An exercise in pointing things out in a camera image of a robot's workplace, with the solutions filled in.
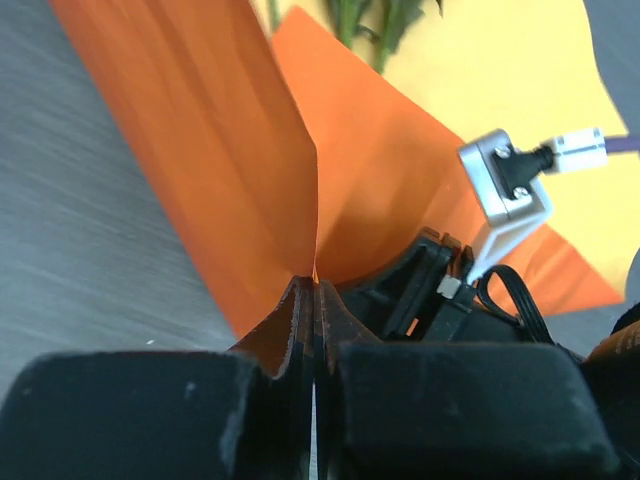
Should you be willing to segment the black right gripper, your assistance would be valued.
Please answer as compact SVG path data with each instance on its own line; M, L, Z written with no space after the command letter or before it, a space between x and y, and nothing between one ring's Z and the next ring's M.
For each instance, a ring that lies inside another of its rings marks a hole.
M449 235L421 232L381 272L345 288L345 344L463 365L583 363L552 338L513 268L492 266L473 280L477 263Z

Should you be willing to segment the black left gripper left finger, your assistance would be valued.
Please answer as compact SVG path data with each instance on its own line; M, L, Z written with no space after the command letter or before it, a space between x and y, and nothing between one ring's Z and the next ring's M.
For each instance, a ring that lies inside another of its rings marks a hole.
M1 407L5 479L305 479L314 285L215 351L65 352Z

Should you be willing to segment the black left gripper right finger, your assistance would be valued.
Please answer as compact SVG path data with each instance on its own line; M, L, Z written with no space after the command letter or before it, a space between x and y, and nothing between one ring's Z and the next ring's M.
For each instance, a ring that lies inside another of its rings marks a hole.
M383 342L314 287L322 479L609 479L619 457L572 358L531 343Z

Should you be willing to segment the orange fake flower stem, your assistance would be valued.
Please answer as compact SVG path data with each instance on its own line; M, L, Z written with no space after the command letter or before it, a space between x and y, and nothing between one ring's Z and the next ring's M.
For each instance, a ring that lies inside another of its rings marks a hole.
M424 16L422 0L386 0L382 6L381 32L373 65L380 75L384 73L390 57L397 53L407 31Z

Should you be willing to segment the orange wrapping paper sheet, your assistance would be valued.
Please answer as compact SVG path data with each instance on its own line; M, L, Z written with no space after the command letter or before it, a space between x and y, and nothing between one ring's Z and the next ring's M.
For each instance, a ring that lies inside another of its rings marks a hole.
M580 1L426 1L383 73L319 1L56 1L198 273L238 335L292 277L364 277L424 228L484 216L457 151L626 125Z

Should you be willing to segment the pink fake flower stem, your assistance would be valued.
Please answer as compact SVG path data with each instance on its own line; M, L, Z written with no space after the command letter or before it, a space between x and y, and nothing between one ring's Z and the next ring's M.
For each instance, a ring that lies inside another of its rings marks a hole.
M281 15L277 0L266 0L266 9L270 31L275 33L281 23Z
M372 3L372 0L326 1L336 38L350 50L359 36L365 36L372 42L379 39L378 33L362 23Z

